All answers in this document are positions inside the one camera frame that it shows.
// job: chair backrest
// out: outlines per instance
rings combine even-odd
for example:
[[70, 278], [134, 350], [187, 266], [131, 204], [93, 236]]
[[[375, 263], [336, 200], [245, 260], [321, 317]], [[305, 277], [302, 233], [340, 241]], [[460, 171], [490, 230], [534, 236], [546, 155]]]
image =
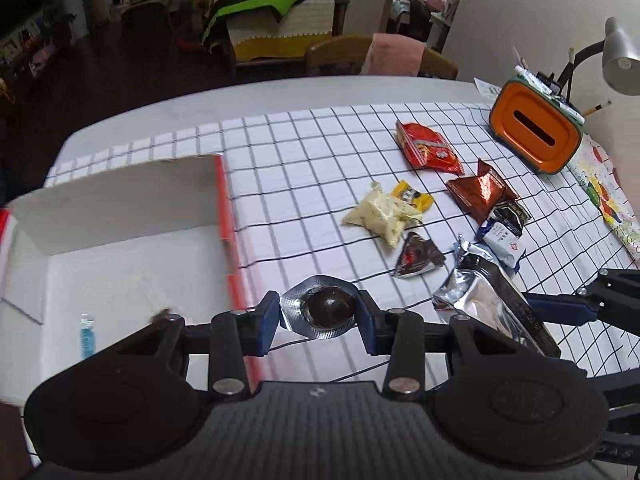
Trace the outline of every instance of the chair backrest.
[[[347, 73], [360, 73], [371, 41], [371, 36], [338, 36], [310, 46], [305, 54], [306, 75], [335, 73], [335, 70], [332, 72], [322, 70], [323, 67], [334, 68], [335, 66], [338, 67], [338, 73], [343, 73], [344, 70], [340, 70], [340, 65], [348, 66]], [[420, 74], [441, 79], [455, 79], [458, 76], [458, 67], [437, 52], [425, 47]]]

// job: pink towel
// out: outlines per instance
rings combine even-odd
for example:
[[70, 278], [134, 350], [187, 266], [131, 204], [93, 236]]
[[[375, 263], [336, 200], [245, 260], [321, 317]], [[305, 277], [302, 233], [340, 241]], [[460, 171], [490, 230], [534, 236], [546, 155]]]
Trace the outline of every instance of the pink towel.
[[424, 45], [399, 34], [374, 34], [360, 75], [403, 75], [420, 71]]

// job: screw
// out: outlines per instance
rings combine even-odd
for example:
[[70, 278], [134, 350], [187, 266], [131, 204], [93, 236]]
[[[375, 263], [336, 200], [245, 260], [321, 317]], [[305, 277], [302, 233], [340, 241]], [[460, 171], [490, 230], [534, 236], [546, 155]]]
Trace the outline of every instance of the screw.
[[389, 381], [389, 388], [397, 394], [414, 394], [420, 389], [420, 383], [411, 377], [396, 377]]
[[235, 395], [244, 390], [244, 383], [241, 380], [227, 377], [213, 383], [213, 389], [220, 395]]

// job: red snack package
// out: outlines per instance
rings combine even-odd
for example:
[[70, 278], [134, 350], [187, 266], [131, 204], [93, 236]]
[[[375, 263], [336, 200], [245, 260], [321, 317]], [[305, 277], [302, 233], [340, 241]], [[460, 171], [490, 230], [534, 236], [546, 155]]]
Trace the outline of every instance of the red snack package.
[[478, 176], [449, 180], [447, 189], [460, 209], [481, 224], [498, 202], [520, 197], [509, 187], [494, 167], [478, 159]]
[[396, 137], [402, 152], [414, 168], [431, 168], [447, 173], [464, 174], [465, 170], [442, 134], [421, 124], [396, 123]]

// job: open cardboard box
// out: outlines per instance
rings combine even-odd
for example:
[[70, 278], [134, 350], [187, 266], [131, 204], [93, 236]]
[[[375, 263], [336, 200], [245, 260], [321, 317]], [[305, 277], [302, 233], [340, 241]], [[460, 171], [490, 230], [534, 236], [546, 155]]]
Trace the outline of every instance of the open cardboard box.
[[[24, 405], [38, 384], [81, 359], [83, 314], [95, 321], [100, 351], [163, 308], [204, 323], [242, 304], [229, 273], [238, 266], [224, 179], [219, 155], [159, 160], [9, 204], [0, 398]], [[191, 359], [187, 380], [196, 388], [207, 387], [207, 361]]]

